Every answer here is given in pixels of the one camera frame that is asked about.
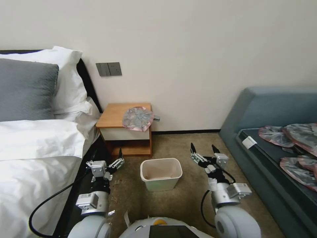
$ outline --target white trash bin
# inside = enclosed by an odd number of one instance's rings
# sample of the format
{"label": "white trash bin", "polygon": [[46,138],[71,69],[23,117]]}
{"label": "white trash bin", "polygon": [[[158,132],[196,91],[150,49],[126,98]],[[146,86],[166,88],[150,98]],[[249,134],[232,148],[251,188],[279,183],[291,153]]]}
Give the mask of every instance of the white trash bin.
{"label": "white trash bin", "polygon": [[140,166],[141,179],[150,192],[171,190],[183,175],[175,158],[145,160]]}

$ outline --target black headboard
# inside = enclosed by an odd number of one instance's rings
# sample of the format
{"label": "black headboard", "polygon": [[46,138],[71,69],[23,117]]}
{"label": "black headboard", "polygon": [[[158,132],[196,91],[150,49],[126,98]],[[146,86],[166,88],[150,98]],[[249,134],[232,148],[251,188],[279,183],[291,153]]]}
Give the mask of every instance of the black headboard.
{"label": "black headboard", "polygon": [[[32,52],[37,52],[37,51],[41,51],[41,50],[0,50],[0,54],[25,54],[25,53],[32,53]],[[83,79],[83,83],[84,83],[84,87],[86,88],[87,91],[87,96],[91,97],[93,99],[93,101],[95,102],[95,104],[97,105],[99,112],[102,113],[101,107],[100,107],[100,103],[98,101],[95,89],[93,87],[91,78],[88,74],[87,68],[83,62],[82,59],[79,60],[78,64],[77,64],[77,71],[79,73],[79,75],[81,76],[81,78]]]}

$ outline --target wooden nightstand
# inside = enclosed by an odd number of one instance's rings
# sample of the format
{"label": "wooden nightstand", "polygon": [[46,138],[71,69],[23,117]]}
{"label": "wooden nightstand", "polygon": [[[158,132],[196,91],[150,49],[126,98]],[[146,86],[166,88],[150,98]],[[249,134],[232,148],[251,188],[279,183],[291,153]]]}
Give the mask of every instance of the wooden nightstand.
{"label": "wooden nightstand", "polygon": [[119,154],[119,148],[122,148],[124,156],[152,156],[151,127],[146,132],[139,132],[128,130],[122,125],[125,112],[136,106],[143,106],[151,110],[150,103],[110,103],[96,124],[109,152],[113,156]]}

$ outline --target gray pillow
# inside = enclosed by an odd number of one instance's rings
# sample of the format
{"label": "gray pillow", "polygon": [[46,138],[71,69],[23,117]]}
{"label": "gray pillow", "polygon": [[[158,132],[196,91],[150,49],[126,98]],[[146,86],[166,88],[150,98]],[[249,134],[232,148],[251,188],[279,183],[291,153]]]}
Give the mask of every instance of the gray pillow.
{"label": "gray pillow", "polygon": [[54,119],[58,65],[0,59],[0,121]]}

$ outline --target white pillow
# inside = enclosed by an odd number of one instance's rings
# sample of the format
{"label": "white pillow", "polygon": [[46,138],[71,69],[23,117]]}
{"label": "white pillow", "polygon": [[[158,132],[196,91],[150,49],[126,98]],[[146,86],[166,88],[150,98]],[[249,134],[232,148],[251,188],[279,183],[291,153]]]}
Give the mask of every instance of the white pillow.
{"label": "white pillow", "polygon": [[86,100],[87,92],[76,69],[81,56],[80,51],[54,46],[51,50],[27,54],[0,54],[0,59],[57,64],[59,73],[53,98],[53,113],[63,114],[78,111],[89,113],[91,104]]}
{"label": "white pillow", "polygon": [[55,156],[83,157],[88,134],[66,120],[0,122],[0,161]]}

